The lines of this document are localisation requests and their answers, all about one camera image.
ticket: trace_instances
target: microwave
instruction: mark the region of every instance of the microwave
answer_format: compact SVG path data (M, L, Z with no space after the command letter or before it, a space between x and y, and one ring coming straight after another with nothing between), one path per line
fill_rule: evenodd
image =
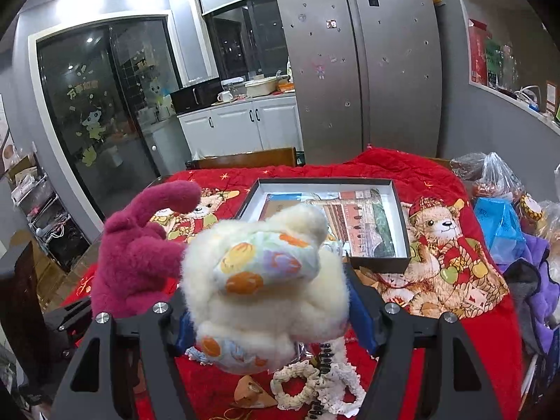
M215 78L181 88L171 94L171 100L175 112L181 115L209 108L218 101L218 94L221 92L223 92L222 81L220 78Z

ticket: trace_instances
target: mug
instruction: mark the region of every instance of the mug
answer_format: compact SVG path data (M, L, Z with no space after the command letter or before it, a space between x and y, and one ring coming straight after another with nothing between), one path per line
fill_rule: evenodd
M230 102L233 100L233 94L231 92L221 92L218 95L219 102Z

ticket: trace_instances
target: silver bolt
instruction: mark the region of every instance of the silver bolt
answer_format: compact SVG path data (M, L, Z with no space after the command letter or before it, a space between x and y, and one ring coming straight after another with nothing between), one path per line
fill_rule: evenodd
M152 311L156 314L163 314L167 310L169 310L169 305L165 302L158 302L152 307Z
M385 305L385 311L388 314L397 314L400 311L400 306L396 303L387 303Z
M97 322L97 324L106 324L107 322L109 322L110 318L111 315L109 313L99 313L97 316L95 316L95 321Z
M449 324L455 324L459 320L457 314L450 313L449 311L443 313L443 320L448 322Z

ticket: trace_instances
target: pink plush fabric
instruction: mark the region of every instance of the pink plush fabric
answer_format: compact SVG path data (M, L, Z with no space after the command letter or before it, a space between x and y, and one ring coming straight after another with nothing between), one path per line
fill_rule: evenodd
M201 189L194 182L152 186L105 222L91 288L94 316L105 311L116 319L130 317L167 300L161 291L168 278L179 278L187 246L166 240L165 230L149 220L165 208L190 213L200 198Z

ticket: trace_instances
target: red box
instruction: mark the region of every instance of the red box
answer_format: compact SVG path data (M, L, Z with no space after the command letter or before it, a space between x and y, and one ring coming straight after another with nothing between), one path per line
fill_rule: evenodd
M486 31L486 24L469 19L470 78L473 82L488 86L486 70L486 38L492 35Z

